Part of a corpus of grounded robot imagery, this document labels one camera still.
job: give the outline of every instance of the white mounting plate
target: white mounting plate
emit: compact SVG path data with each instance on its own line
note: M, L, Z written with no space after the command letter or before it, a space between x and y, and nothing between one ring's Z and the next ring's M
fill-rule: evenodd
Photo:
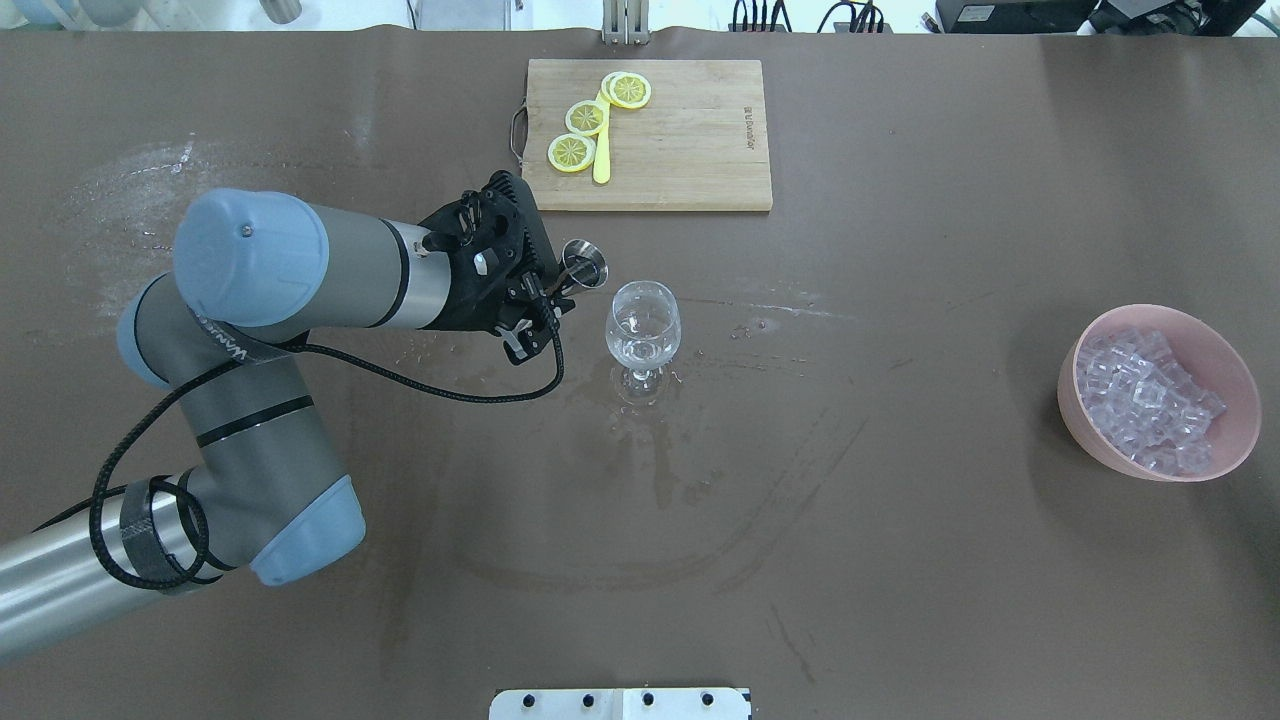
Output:
M645 705L646 700L650 701L649 705ZM751 691L745 688L502 691L489 703L489 720L750 720L750 717Z

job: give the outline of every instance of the brown table surface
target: brown table surface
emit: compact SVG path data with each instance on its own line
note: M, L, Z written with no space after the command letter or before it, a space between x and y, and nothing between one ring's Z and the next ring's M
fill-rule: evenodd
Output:
M530 58L612 56L764 63L772 213L547 217L611 288L676 291L681 382L612 396L609 293L534 404L305 359L364 544L14 662L0 715L475 719L499 688L645 683L750 687L759 719L1280 715L1267 40L3 35L0 537L83 497L159 400L114 324L200 192L416 222L513 167ZM1265 427L1229 477L1139 482L1066 434L1059 364L1128 302L1251 364ZM488 336L317 334L470 391L552 372ZM120 477L197 461L173 414Z

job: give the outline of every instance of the yellow plastic knife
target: yellow plastic knife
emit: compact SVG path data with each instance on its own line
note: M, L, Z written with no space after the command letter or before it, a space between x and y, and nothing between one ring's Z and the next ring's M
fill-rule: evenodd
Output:
M600 132L595 136L595 163L591 165L591 179L596 184L604 184L613 174L613 168L609 164L609 108L613 106L613 102L609 102L603 91L596 94L595 100L604 105L604 120L600 123Z

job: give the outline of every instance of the metal bracket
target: metal bracket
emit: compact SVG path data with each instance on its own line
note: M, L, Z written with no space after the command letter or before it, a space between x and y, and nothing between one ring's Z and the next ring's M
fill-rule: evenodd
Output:
M649 0L604 0L605 45L649 44Z
M745 688L594 688L502 691L489 720L750 720Z

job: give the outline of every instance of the electrical cable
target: electrical cable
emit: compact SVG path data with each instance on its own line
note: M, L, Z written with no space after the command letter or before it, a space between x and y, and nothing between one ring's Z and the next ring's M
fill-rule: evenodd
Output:
M1260 15L1258 13L1253 13L1253 19L1258 20L1258 22L1260 22L1260 23L1262 23L1262 24L1263 24L1263 26L1265 26L1265 27L1266 27L1267 29L1270 29L1271 32L1276 33L1276 37L1280 37L1280 27L1276 27L1276 24L1275 24L1274 22L1271 22L1271 20L1268 20L1268 19L1263 18L1263 17L1262 17L1262 15Z
M416 389L419 392L425 392L428 395L434 395L447 400L456 400L460 402L474 402L481 405L522 402L527 400L536 400L539 397L545 396L547 393L556 389L564 379L564 347L561 342L559 331L556 324L556 316L552 310L550 301L547 300L545 297L540 299L539 310L541 311L543 322L547 323L547 327L552 329L552 350L556 354L556 375L545 386L531 392L524 392L517 395L497 395L497 396L467 395L462 392L453 392L449 389L433 387L426 383L421 383L412 378L402 375L399 373L396 373L393 370L389 370L387 368L383 368L381 365L378 365L375 363L370 363L369 360L365 360L362 357L357 357L348 352L343 352L340 350L328 347L324 345L294 343L280 347L289 352L311 352L315 355L324 355L328 357L333 357L335 360L340 360L362 370L370 372L381 378L399 383L411 389ZM188 511L191 512L192 520L195 523L196 533L195 537L189 539L192 547L196 550L196 559L192 561L189 566L180 570L178 575L175 575L172 579L152 580L138 575L133 575L124 568L122 568L120 564L116 562L114 557L111 557L110 551L106 548L106 539L102 536L102 511L108 498L114 497L116 495L122 495L125 491L125 486L115 488L108 488L108 486L111 482L111 475L114 474L116 465L119 465L120 459L124 457L124 454L128 452L131 447L133 447L133 445L138 441L138 438L141 438L142 434L146 433L146 430L150 429L151 425L155 424L155 421L160 419L160 416L164 415L164 413L183 396L204 386L205 383L209 383L210 380L220 375L224 375L225 373L239 366L241 366L239 363L234 360L228 360L227 363L223 363L221 365L218 365L211 370L207 370L206 373L191 380L187 380L177 389L166 395L159 404L156 404L155 407L151 409L151 411L148 411L141 420L138 420L138 423L133 427L133 429L131 429L128 434L125 434L124 438L120 439L120 442L115 446L115 448L108 456L106 461L102 462L102 466L97 474L97 480L93 483L93 491L91 496L87 500L81 501L74 506L68 507L67 510L59 512L56 516L51 518L50 520L36 528L36 530L41 530L52 524L60 523L87 507L90 511L88 514L90 546L92 547L93 555L95 557L97 557L97 561L102 566L102 569L106 570L106 573L113 578L115 578L116 580L129 587L140 589L154 589L154 591L170 589L182 585L187 582L197 580L196 574L200 573L200 570L204 568L205 560L209 556L209 521L205 518L205 511L201 507L200 501L196 500L196 497L191 495L186 488L159 479L154 479L151 483L154 491L168 492L170 495L177 496L180 501L183 501L187 505Z
M239 363L234 360L228 360L221 365L218 365L196 378L187 380L180 384L177 389L170 392L151 409L150 413L142 416L141 420L133 429L116 443L115 450L108 455L106 461L102 462L102 468L97 473L97 479L93 482L93 491L90 493L88 503L88 543L93 548L93 556L97 557L99 564L106 570L108 575L111 575L116 580L138 589L145 591L164 591L175 588L180 584L187 583L193 579L201 568L205 565L205 559L209 556L209 521L205 519L205 510L200 506L200 501L196 500L193 495L187 492L186 488L180 488L173 483L166 483L163 480L154 480L151 483L152 488L168 492L183 502L187 503L188 511L191 512L192 521L196 525L196 537L189 538L192 547L196 550L196 559L189 566L180 570L174 578L168 580L150 580L147 578L140 578L124 568L111 557L111 552L106 548L106 539L102 537L102 506L108 498L106 486L111 482L111 474L115 471L115 466L119 465L120 459L124 454L133 447L133 443L142 437L142 433L155 424L164 415L165 410L178 402L184 395L198 388L200 386L227 374L236 368L239 368Z
M782 22L786 26L787 32L791 32L791 15L787 14L787 4L786 4L785 0L778 0L777 3L773 4L773 17L769 18L769 32L777 32L778 31L778 13L780 12L782 13Z
M867 20L870 17L872 10L874 9L876 6L872 5L870 0L868 0L867 4L863 5L861 12L858 13L858 19L852 23L849 23L849 32L859 32L859 33L865 32Z
M559 331L556 329L556 325L553 323L554 315L552 315L552 311L548 309L549 306L550 302L545 301L544 299L540 309L543 311L543 322L547 323L547 327L552 328L552 350L554 350L556 352L556 377L552 378L549 383L535 391L522 392L518 395L467 395L462 392L454 392L452 389L433 387L426 383L420 383L413 378L402 375L394 370L383 368L381 365L378 365L375 363L370 363L364 357L357 357L355 355L351 355L349 352L343 352L342 350L337 350L334 347L329 347L325 345L302 342L296 345L284 345L280 347L283 350L288 350L289 352L311 352L315 355L324 355L326 357L333 357L334 360L342 360L348 365L353 365L356 368L360 368L361 370L374 373L375 375L387 378L388 380L399 383L407 388L416 389L419 392L425 392L428 395L434 395L436 397L443 397L445 400L456 400L458 402L476 402L480 405L495 405L500 402L524 402L526 400L538 400L539 397L543 397L544 395L556 389L556 387L559 386L561 380L564 379L564 348L561 345Z
M814 32L822 32L822 28L827 27L827 19L831 18L831 14L835 13L836 8L840 6L849 8L849 26L852 27L854 19L858 17L858 4L850 3L849 0L840 0L840 3L836 3L831 8L827 8L827 14L822 17L822 22L818 23L818 29Z
M115 497L118 495L124 495L125 489L127 489L125 486L116 486L116 487L106 491L106 493L104 495L104 497ZM44 530L49 525L56 525L58 523L61 523L63 520L70 518L72 515L79 512L81 510L84 510L92 502L93 502L92 497L86 497L84 500L77 502L76 505L72 505L67 510L63 510L58 515L54 515L49 520L45 520L44 523L40 524L38 528L36 528L35 530L31 530L31 532L38 533L40 530Z

